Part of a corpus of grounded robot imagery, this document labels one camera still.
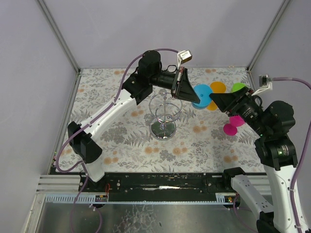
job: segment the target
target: white wall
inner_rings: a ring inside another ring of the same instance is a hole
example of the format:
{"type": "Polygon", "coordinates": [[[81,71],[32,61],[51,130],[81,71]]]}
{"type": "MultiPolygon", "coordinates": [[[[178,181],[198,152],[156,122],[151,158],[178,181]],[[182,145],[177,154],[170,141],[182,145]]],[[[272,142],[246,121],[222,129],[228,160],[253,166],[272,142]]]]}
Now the white wall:
{"type": "MultiPolygon", "coordinates": [[[[311,1],[293,0],[283,18],[273,32],[266,48],[252,70],[258,84],[258,75],[271,77],[295,77],[311,83],[311,1]]],[[[262,95],[264,106],[274,100],[283,100],[294,107],[296,125],[289,136],[300,157],[311,119],[311,91],[303,84],[294,82],[275,82],[273,91],[262,95]]],[[[298,188],[302,205],[311,224],[311,145],[300,176],[298,188]]]]}
{"type": "Polygon", "coordinates": [[[0,71],[0,232],[17,233],[75,76],[34,0],[0,1],[0,71]]]}
{"type": "MultiPolygon", "coordinates": [[[[46,0],[81,67],[190,49],[189,67],[246,66],[283,0],[46,0]]],[[[174,55],[163,56],[165,64],[174,55]]]]}

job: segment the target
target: round metal base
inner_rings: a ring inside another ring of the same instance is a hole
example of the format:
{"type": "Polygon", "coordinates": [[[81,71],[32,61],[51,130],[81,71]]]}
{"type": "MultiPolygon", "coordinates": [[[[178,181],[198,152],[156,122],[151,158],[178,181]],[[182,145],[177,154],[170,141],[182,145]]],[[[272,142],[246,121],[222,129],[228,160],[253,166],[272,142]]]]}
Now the round metal base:
{"type": "Polygon", "coordinates": [[[176,124],[175,122],[166,122],[165,125],[160,123],[157,119],[154,119],[150,126],[151,135],[157,140],[165,141],[172,138],[176,133],[176,124]]]}

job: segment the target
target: floral pattern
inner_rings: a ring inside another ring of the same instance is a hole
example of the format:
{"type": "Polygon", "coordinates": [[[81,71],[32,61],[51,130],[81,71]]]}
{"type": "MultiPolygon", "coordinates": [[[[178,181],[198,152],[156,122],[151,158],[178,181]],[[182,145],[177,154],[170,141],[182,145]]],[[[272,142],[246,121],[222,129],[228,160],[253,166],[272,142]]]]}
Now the floral pattern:
{"type": "MultiPolygon", "coordinates": [[[[84,69],[70,121],[80,123],[108,102],[117,92],[123,73],[124,69],[84,69]]],[[[189,68],[188,76],[192,86],[223,82],[226,92],[234,83],[249,85],[243,67],[189,68]]],[[[154,94],[163,91],[154,87],[154,94]]],[[[222,172],[236,166],[246,172],[263,171],[254,146],[257,135],[248,125],[239,127],[235,136],[228,136],[223,131],[223,126],[229,123],[226,114],[218,109],[198,110],[184,101],[175,136],[158,141],[149,131],[153,120],[149,101],[150,97],[116,119],[96,142],[103,148],[107,172],[222,172]]],[[[68,169],[79,160],[67,145],[60,167],[68,169]]],[[[80,170],[82,167],[78,166],[73,171],[80,170]]]]}

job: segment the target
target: robotic arm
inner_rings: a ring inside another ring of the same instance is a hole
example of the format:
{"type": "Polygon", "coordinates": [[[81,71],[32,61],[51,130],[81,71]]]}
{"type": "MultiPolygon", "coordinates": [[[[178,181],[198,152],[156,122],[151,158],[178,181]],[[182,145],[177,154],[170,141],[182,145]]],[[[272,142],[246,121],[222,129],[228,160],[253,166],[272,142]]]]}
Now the robotic arm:
{"type": "Polygon", "coordinates": [[[135,72],[123,83],[119,98],[111,99],[94,115],[77,124],[68,125],[68,135],[71,137],[85,125],[90,127],[76,135],[70,145],[74,152],[79,154],[88,171],[89,177],[99,181],[104,176],[102,149],[96,144],[98,137],[113,123],[135,105],[140,104],[153,91],[153,85],[171,90],[174,98],[199,103],[200,99],[195,94],[189,80],[188,71],[180,65],[192,58],[190,51],[181,51],[177,54],[178,67],[174,72],[162,70],[161,56],[155,50],[146,51],[138,62],[135,72]],[[113,105],[103,116],[91,124],[110,105],[113,105]]]}
{"type": "Polygon", "coordinates": [[[256,152],[267,173],[274,206],[253,187],[241,168],[225,170],[224,183],[245,200],[258,219],[259,233],[297,232],[290,198],[290,192],[294,191],[301,232],[310,232],[301,209],[297,185],[290,189],[298,164],[295,147],[287,135],[295,125],[293,108],[283,101],[274,101],[263,110],[261,98],[253,94],[252,89],[244,87],[234,93],[213,93],[210,97],[222,112],[228,116],[239,115],[260,136],[255,141],[256,152]]]}

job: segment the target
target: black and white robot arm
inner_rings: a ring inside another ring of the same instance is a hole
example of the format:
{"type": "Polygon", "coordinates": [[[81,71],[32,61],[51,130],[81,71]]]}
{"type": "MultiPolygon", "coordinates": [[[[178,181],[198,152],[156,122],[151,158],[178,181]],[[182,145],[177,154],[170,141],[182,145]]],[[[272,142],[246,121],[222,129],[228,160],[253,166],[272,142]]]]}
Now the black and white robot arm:
{"type": "Polygon", "coordinates": [[[224,183],[239,193],[255,215],[258,232],[296,233],[297,228],[302,233],[311,232],[301,208],[297,184],[290,189],[298,164],[295,147],[287,135],[295,125],[293,107],[274,101],[263,110],[261,98],[247,87],[234,93],[213,93],[210,97],[222,112],[228,116],[239,115],[260,136],[255,141],[256,152],[267,173],[273,206],[253,187],[241,168],[226,169],[223,173],[224,183]],[[294,192],[300,226],[295,223],[290,192],[294,192]]]}
{"type": "Polygon", "coordinates": [[[70,145],[83,160],[88,176],[99,181],[104,176],[103,150],[96,144],[99,137],[109,126],[128,110],[133,109],[147,98],[153,91],[153,85],[171,90],[174,98],[199,103],[189,80],[188,71],[180,66],[192,58],[190,51],[181,51],[177,54],[177,66],[174,72],[162,70],[160,54],[157,51],[146,51],[138,62],[134,73],[123,83],[118,99],[115,96],[94,115],[80,124],[71,122],[68,125],[68,135],[71,137],[86,125],[90,127],[76,135],[70,145]]]}

